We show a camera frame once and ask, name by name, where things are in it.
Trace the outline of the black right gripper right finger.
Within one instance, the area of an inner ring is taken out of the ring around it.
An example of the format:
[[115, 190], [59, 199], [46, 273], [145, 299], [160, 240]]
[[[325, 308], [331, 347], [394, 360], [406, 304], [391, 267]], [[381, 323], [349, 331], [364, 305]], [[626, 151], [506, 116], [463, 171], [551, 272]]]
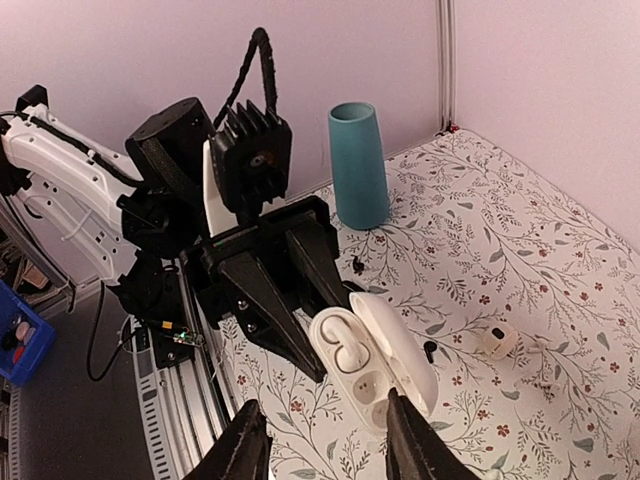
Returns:
[[478, 479], [439, 437], [410, 399], [396, 388], [388, 393], [386, 413], [387, 479]]

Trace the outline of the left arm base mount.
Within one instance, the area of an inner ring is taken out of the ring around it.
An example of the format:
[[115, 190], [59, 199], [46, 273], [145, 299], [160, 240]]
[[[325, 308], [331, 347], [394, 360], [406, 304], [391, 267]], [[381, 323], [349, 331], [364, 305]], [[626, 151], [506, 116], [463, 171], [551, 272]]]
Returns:
[[136, 301], [132, 315], [135, 319], [133, 345], [139, 351], [151, 349], [158, 369], [193, 360], [195, 351], [204, 346], [204, 336], [187, 325], [181, 300]]

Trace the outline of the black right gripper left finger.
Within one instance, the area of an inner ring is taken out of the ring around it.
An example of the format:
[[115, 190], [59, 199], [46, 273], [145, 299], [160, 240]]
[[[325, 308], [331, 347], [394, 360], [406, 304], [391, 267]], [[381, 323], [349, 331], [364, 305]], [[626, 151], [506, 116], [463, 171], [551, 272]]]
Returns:
[[203, 459], [183, 479], [268, 479], [272, 442], [259, 402], [247, 400]]

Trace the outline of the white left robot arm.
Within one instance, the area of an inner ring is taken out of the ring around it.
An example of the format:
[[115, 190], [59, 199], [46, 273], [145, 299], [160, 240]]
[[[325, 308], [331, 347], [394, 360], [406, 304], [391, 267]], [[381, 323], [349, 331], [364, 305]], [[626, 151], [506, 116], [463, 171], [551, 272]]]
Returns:
[[164, 263], [177, 259], [212, 327], [233, 315], [251, 343], [321, 382], [294, 314], [346, 306], [348, 292], [327, 203], [284, 203], [292, 140], [272, 108], [227, 108], [216, 129], [189, 97], [118, 153], [64, 125], [35, 85], [1, 116], [1, 194], [52, 223], [150, 327], [177, 310], [163, 284]]

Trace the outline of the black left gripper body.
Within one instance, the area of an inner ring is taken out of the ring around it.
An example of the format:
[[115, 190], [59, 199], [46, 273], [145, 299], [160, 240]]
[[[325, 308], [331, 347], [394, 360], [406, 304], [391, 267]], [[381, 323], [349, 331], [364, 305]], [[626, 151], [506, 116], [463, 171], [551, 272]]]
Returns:
[[234, 227], [201, 240], [180, 253], [189, 285], [213, 329], [217, 330], [219, 323], [232, 314], [232, 303], [224, 294], [217, 264], [244, 251], [261, 260], [289, 308], [302, 309], [313, 316], [328, 306], [311, 282], [296, 269], [288, 252], [285, 230], [307, 219], [320, 225], [316, 238], [326, 242], [331, 259], [336, 260], [339, 257], [337, 230], [331, 224], [328, 204], [316, 195], [264, 214], [250, 227]]

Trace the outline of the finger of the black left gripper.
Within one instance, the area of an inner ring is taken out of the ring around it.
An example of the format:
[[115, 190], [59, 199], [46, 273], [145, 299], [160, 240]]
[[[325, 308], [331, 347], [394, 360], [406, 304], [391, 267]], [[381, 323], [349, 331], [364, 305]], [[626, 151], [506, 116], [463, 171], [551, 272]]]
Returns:
[[217, 271], [248, 340], [322, 382], [326, 369], [262, 262], [243, 252], [223, 260]]
[[300, 276], [297, 289], [303, 311], [319, 313], [329, 307], [351, 309], [350, 291], [340, 277], [322, 226], [306, 219], [286, 232], [286, 242]]

